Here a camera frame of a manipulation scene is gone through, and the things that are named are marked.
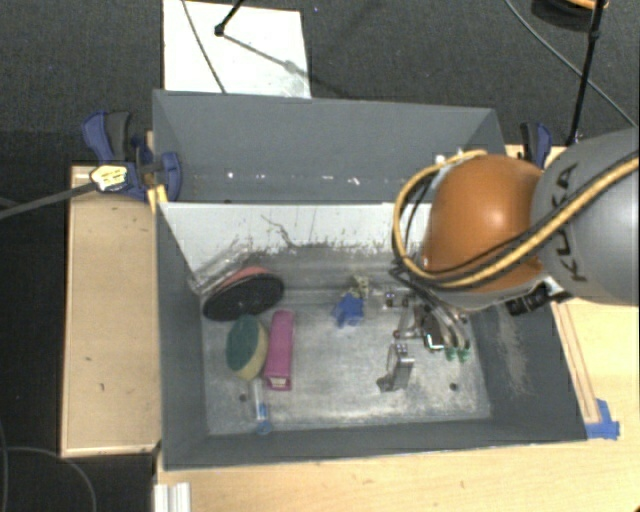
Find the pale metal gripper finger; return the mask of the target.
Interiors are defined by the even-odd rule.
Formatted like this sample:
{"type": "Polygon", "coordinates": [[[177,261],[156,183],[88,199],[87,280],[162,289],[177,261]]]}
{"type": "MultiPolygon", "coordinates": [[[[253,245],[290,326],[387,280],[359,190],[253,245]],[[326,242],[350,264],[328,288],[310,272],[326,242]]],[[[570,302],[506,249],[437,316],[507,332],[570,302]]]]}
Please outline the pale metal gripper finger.
{"type": "Polygon", "coordinates": [[[381,392],[406,390],[409,386],[415,358],[406,343],[393,343],[387,354],[386,373],[376,384],[381,392]]]}
{"type": "Polygon", "coordinates": [[[378,303],[382,308],[392,308],[401,303],[399,292],[392,284],[364,274],[352,276],[351,295],[365,303],[378,303]]]}

